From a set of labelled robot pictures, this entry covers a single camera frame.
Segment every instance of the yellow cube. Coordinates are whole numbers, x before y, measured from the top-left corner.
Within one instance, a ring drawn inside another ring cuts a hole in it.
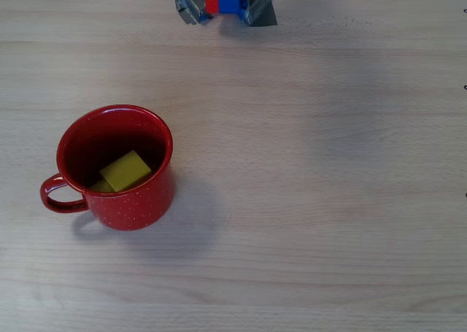
[[[115,192],[134,186],[139,180],[151,175],[151,169],[134,151],[124,155],[100,171],[102,177]]]
[[[109,183],[104,179],[99,180],[94,185],[90,187],[92,191],[102,192],[102,193],[112,193],[114,189],[110,187]]]

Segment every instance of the wooden table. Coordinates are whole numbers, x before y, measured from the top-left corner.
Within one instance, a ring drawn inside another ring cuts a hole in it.
[[[274,6],[0,0],[0,331],[467,330],[467,1]],[[132,233],[39,199],[116,103],[174,135],[174,203]]]

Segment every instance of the red mug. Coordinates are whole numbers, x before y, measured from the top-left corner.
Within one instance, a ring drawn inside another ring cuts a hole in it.
[[[149,179],[116,193],[88,188],[100,179],[99,170],[132,150],[153,171]],[[57,149],[59,173],[42,184],[42,203],[58,213],[90,210],[115,230],[145,228],[164,215],[174,197],[172,151],[169,127],[151,111],[129,104],[96,109],[74,122],[61,138]],[[49,197],[63,186],[74,188],[82,199],[60,202]]]

